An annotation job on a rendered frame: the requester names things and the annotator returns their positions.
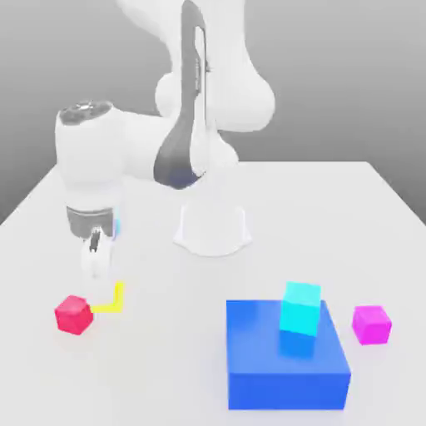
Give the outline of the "large blue box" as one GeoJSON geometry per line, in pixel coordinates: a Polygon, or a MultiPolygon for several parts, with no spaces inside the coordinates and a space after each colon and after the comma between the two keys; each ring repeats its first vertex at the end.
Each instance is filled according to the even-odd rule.
{"type": "Polygon", "coordinates": [[[316,336],[282,331],[278,300],[226,303],[228,407],[341,410],[351,370],[326,303],[316,336]]]}

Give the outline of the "small red cube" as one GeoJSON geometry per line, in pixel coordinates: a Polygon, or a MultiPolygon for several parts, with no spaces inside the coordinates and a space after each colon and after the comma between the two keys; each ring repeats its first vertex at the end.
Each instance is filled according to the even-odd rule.
{"type": "Polygon", "coordinates": [[[58,329],[74,335],[82,334],[94,319],[87,301],[75,295],[69,295],[55,308],[54,314],[58,329]]]}

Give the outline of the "small cyan cube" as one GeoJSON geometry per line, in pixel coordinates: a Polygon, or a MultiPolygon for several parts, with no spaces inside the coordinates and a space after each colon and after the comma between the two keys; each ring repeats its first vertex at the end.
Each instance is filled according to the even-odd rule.
{"type": "Polygon", "coordinates": [[[320,321],[321,287],[287,282],[280,312],[280,331],[317,335],[320,321]]]}

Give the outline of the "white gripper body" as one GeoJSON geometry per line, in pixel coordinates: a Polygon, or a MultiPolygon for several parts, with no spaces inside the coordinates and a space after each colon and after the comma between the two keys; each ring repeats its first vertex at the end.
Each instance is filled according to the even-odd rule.
{"type": "Polygon", "coordinates": [[[81,252],[83,273],[92,279],[104,277],[111,265],[114,240],[102,228],[93,228],[81,252]]]}

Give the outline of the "small magenta cube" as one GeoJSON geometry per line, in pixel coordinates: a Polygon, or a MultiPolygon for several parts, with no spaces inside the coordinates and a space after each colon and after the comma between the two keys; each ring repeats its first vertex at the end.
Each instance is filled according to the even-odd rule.
{"type": "Polygon", "coordinates": [[[381,305],[356,306],[352,328],[361,345],[387,344],[392,321],[381,305]]]}

